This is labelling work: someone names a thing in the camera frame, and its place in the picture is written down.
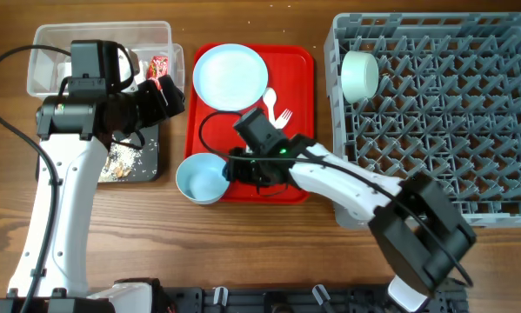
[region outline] white plate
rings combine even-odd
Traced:
[[[192,76],[198,96],[216,110],[242,110],[262,96],[268,68],[251,48],[222,44],[204,53]]]

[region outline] cup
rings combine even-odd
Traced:
[[[224,166],[223,158],[215,154],[189,156],[177,169],[177,187],[193,203],[215,203],[229,188],[229,182],[223,175]]]
[[[370,53],[349,51],[341,65],[341,89],[345,100],[355,103],[374,97],[378,87],[378,64]]]

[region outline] plastic crate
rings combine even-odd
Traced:
[[[131,49],[142,61],[140,70],[148,70],[154,56],[168,57],[168,71],[175,85],[184,89],[183,49],[171,41],[171,27],[164,21],[110,22],[110,23],[67,23],[40,26],[34,36],[34,44],[47,44],[70,50],[73,40],[111,40]],[[30,53],[26,90],[33,97],[45,99],[56,95],[62,77],[59,65],[70,57],[47,51],[33,50]]]
[[[377,94],[341,90],[349,50],[378,62]],[[475,226],[521,227],[521,13],[347,13],[324,44],[333,152],[368,170],[436,178]],[[337,222],[363,223],[338,205]]]

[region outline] robotic arm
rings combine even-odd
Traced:
[[[157,280],[118,282],[110,290],[85,298],[90,213],[112,132],[129,134],[184,110],[183,94],[169,77],[160,78],[162,91],[154,83],[144,82],[135,93],[121,92],[126,82],[119,81],[118,48],[112,42],[73,42],[73,77],[66,81],[69,96],[48,97],[37,112],[41,147],[55,164],[60,181],[56,220],[32,310],[47,306],[52,311],[53,305],[60,305],[57,311],[64,313],[95,305],[102,312],[166,311]],[[225,155],[203,141],[210,151],[228,157],[227,179],[257,186],[292,184],[341,204],[345,207],[342,214],[349,218],[368,222],[397,274],[389,295],[407,311],[418,310],[432,296],[476,241],[471,227],[428,177],[402,181],[361,169],[310,138],[297,135],[288,139],[260,109],[242,116],[234,129],[251,147],[251,154],[235,148]],[[18,312],[34,276],[50,209],[49,170],[41,167],[39,177],[28,238],[10,279],[8,299],[0,299],[0,313]],[[404,222],[410,214],[402,206],[417,215],[425,214],[425,227],[413,232]],[[94,301],[103,298],[109,302]],[[65,309],[65,303],[59,304],[63,300],[74,303]]]

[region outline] spoon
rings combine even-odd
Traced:
[[[268,120],[273,125],[276,122],[276,115],[274,114],[274,106],[277,100],[276,91],[271,87],[266,88],[262,100],[264,104],[266,104],[266,107],[268,107]]]

